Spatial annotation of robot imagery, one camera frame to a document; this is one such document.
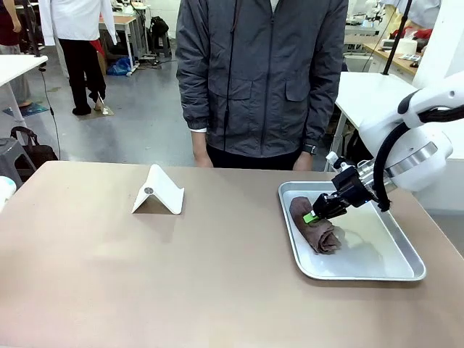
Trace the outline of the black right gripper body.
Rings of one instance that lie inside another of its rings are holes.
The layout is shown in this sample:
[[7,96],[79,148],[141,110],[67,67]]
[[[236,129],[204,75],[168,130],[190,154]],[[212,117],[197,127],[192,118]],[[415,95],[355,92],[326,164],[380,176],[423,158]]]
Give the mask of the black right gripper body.
[[335,191],[331,196],[336,197],[344,207],[361,207],[374,201],[378,202],[374,190],[374,165],[339,165],[334,167],[336,176],[332,179]]

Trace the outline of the person's left hand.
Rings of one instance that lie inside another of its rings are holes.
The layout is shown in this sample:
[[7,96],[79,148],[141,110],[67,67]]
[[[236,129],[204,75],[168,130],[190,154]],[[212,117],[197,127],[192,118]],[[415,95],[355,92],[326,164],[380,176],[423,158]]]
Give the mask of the person's left hand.
[[295,171],[311,171],[313,165],[313,156],[307,152],[302,152],[296,162],[294,163],[293,170]]

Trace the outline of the person's right hand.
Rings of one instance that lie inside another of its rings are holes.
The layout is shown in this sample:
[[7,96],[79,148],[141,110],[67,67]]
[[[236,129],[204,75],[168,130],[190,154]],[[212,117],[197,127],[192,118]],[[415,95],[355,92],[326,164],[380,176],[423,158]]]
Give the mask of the person's right hand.
[[214,167],[207,152],[205,137],[192,138],[192,150],[197,167]]

